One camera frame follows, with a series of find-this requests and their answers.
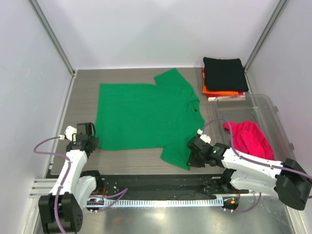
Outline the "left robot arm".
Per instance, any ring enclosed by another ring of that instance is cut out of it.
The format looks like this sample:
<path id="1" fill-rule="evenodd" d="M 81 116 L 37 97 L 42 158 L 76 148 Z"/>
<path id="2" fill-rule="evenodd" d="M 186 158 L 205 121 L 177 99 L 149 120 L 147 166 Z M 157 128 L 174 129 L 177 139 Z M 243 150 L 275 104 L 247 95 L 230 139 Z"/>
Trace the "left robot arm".
<path id="1" fill-rule="evenodd" d="M 47 195 L 39 198 L 39 214 L 44 233 L 68 234 L 80 231 L 83 209 L 92 194 L 100 194 L 104 183 L 99 172 L 83 172 L 88 157 L 95 151 L 99 139 L 93 123 L 68 126 L 59 140 L 67 140 L 65 154 L 54 153 L 65 159 L 56 183 Z"/>

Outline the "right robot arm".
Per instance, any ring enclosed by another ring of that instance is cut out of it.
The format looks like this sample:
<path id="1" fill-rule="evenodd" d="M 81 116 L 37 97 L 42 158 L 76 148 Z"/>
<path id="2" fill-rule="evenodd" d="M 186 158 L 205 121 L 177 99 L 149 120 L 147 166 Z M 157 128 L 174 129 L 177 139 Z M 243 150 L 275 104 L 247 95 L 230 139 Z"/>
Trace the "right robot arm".
<path id="1" fill-rule="evenodd" d="M 192 167 L 217 166 L 224 169 L 221 190 L 248 190 L 278 198 L 295 210 L 305 209 L 311 198 L 312 177 L 293 159 L 275 161 L 259 158 L 217 143 L 210 144 L 205 134 L 197 134 L 188 143 L 191 150 L 187 164 Z"/>

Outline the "green t shirt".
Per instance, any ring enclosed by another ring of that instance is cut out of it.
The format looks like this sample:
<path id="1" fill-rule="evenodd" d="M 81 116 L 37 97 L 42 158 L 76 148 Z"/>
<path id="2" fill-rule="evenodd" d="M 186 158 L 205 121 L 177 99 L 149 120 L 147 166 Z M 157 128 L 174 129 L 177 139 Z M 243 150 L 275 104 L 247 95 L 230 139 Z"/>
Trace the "green t shirt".
<path id="1" fill-rule="evenodd" d="M 163 161 L 188 170 L 187 143 L 205 123 L 200 100 L 175 68 L 154 81 L 99 86 L 98 146 L 106 151 L 161 148 Z"/>

